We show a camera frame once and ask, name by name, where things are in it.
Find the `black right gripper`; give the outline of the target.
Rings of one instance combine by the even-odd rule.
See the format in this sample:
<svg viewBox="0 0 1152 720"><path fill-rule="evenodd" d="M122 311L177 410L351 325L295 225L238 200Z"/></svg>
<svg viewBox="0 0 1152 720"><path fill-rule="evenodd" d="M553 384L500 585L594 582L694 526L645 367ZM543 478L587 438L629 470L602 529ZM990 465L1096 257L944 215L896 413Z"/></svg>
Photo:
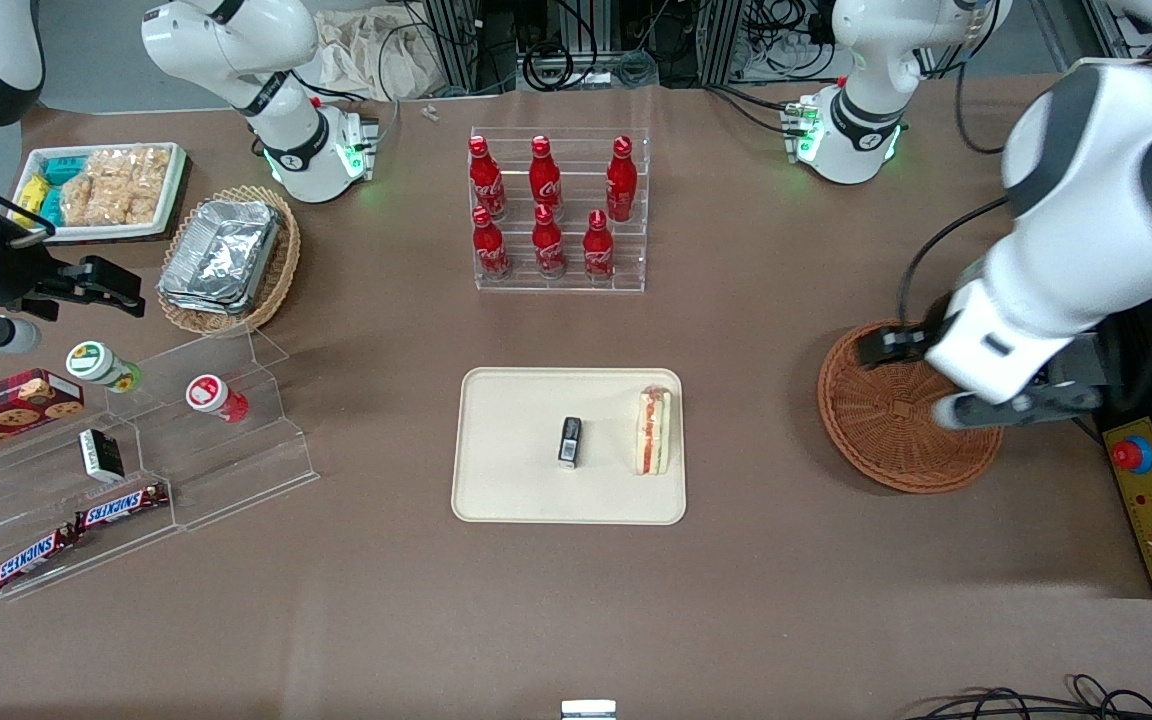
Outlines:
<svg viewBox="0 0 1152 720"><path fill-rule="evenodd" d="M0 217L0 309L35 314L54 323L55 302L113 306L120 313L143 318L146 300L141 276L100 256L83 256L65 264L44 245L50 233L28 232Z"/></svg>

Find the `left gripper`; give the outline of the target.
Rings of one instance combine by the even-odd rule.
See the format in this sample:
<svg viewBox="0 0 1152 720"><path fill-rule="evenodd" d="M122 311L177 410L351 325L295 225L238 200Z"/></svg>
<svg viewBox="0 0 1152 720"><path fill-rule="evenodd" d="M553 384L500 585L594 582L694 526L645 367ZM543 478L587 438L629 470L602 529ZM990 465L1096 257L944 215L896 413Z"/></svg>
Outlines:
<svg viewBox="0 0 1152 720"><path fill-rule="evenodd" d="M1053 331L1011 323L987 283L970 281L954 291L947 313L924 314L904 328L861 333L856 357L861 366L878 367L918 363L924 355L960 389L987 404L1005 404L1074 336L1074 325Z"/></svg>

